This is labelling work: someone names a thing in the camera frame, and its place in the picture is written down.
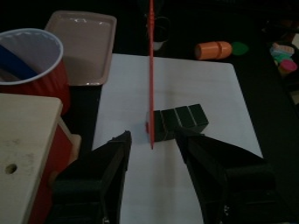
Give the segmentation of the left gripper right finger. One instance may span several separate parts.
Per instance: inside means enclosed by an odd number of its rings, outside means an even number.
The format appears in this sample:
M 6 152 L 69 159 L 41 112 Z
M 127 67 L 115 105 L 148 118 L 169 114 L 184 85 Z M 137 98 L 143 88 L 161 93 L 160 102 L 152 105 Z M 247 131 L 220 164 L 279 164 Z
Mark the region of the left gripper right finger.
M 200 202 L 204 224 L 277 224 L 281 209 L 267 161 L 189 129 L 175 140 Z

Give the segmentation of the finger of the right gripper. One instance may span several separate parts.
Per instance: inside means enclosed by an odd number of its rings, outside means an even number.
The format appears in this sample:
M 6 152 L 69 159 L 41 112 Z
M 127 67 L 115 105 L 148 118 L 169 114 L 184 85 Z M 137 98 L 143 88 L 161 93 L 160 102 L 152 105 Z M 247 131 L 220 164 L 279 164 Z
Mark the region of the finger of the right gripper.
M 164 42 L 169 36 L 171 21 L 167 17 L 157 17 L 153 21 L 153 41 Z

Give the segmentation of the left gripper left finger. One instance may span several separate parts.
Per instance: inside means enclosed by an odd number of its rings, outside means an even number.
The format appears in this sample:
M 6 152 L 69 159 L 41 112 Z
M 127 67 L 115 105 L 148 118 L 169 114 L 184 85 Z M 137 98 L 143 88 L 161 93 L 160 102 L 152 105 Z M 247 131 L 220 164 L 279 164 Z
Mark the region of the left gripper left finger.
M 131 144 L 125 131 L 68 165 L 52 184 L 45 224 L 119 224 Z

